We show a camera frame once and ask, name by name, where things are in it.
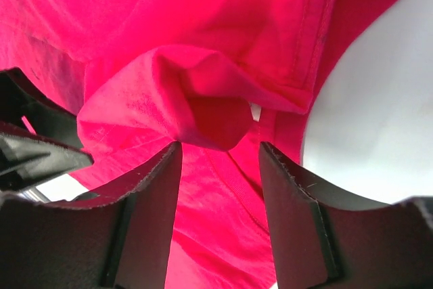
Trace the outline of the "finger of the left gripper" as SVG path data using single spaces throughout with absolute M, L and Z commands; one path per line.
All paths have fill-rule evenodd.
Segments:
M 78 148 L 1 123 L 2 191 L 24 191 L 92 164 Z
M 19 68 L 1 71 L 1 121 L 82 148 L 76 116 L 39 91 Z

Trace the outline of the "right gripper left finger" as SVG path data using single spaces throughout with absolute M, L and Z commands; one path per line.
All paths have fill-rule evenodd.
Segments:
M 2 288 L 163 288 L 181 144 L 95 189 L 48 204 L 1 195 Z

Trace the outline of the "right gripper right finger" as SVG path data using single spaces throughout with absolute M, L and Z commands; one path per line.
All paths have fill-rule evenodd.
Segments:
M 260 176 L 279 288 L 431 288 L 432 199 L 346 191 L 263 142 Z

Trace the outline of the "red t shirt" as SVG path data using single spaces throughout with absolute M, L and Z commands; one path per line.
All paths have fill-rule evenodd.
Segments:
M 89 189 L 182 142 L 167 288 L 270 288 L 258 147 L 300 159 L 326 78 L 396 1 L 1 0 L 1 67 L 76 114 Z

